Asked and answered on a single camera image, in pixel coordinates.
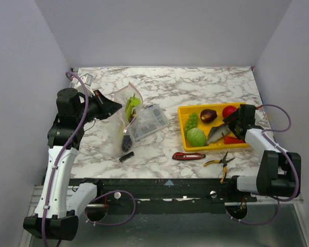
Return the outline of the grey toy fish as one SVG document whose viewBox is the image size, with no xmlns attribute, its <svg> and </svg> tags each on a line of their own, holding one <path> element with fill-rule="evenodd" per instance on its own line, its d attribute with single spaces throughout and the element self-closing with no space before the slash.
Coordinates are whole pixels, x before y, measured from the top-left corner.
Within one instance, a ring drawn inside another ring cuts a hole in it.
<svg viewBox="0 0 309 247">
<path fill-rule="evenodd" d="M 219 139 L 227 136 L 231 130 L 226 123 L 223 123 L 219 126 L 212 127 L 205 142 L 205 145 L 208 146 L 211 143 L 217 142 Z"/>
</svg>

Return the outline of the clear zip top bag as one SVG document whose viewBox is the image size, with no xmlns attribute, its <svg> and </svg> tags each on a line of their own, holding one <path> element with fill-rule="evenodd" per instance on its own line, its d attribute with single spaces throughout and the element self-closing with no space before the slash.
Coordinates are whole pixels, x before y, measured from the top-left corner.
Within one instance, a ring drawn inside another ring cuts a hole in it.
<svg viewBox="0 0 309 247">
<path fill-rule="evenodd" d="M 133 109 L 132 117 L 130 121 L 128 121 L 125 115 L 125 106 L 127 99 L 133 96 L 133 94 L 135 94 L 137 98 L 141 99 L 141 104 Z M 139 121 L 139 113 L 143 106 L 143 97 L 132 83 L 128 83 L 127 86 L 118 90 L 114 94 L 114 101 L 122 105 L 122 108 L 115 113 L 113 121 L 113 155 L 115 157 L 120 157 L 128 153 L 121 150 L 122 139 L 125 134 L 130 135 L 133 140 L 133 144 L 135 143 L 133 130 Z"/>
</svg>

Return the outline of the green celery stalk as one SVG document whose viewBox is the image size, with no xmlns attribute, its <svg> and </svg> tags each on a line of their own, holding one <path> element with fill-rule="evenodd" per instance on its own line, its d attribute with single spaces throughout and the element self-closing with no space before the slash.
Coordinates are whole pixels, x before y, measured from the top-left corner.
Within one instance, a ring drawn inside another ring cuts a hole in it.
<svg viewBox="0 0 309 247">
<path fill-rule="evenodd" d="M 125 106 L 125 115 L 128 121 L 130 121 L 132 117 L 132 112 L 135 107 L 141 104 L 141 99 L 137 98 L 135 94 L 127 99 L 127 103 Z"/>
</svg>

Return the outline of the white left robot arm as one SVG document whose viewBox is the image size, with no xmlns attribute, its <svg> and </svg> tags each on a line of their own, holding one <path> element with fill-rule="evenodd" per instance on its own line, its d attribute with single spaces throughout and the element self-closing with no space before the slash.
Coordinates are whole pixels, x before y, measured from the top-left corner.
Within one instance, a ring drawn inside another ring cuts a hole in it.
<svg viewBox="0 0 309 247">
<path fill-rule="evenodd" d="M 23 228 L 36 238 L 71 241 L 87 204 L 99 203 L 104 197 L 100 182 L 94 179 L 86 180 L 71 198 L 67 197 L 84 125 L 109 118 L 122 105 L 98 90 L 86 96 L 73 88 L 60 90 L 56 105 L 58 113 L 47 135 L 48 164 L 43 190 L 34 214 L 25 217 Z"/>
</svg>

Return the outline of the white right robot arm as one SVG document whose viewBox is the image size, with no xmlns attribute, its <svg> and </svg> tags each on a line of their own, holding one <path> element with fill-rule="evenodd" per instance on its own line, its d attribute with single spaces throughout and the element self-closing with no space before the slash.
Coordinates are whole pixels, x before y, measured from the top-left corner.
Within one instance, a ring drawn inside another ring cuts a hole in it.
<svg viewBox="0 0 309 247">
<path fill-rule="evenodd" d="M 252 193 L 288 202 L 300 193 L 301 156 L 282 148 L 266 134 L 268 129 L 255 124 L 258 109 L 254 105 L 241 104 L 224 118 L 231 132 L 262 157 L 256 176 L 235 175 L 229 179 L 227 197 L 237 202 L 245 193 Z"/>
</svg>

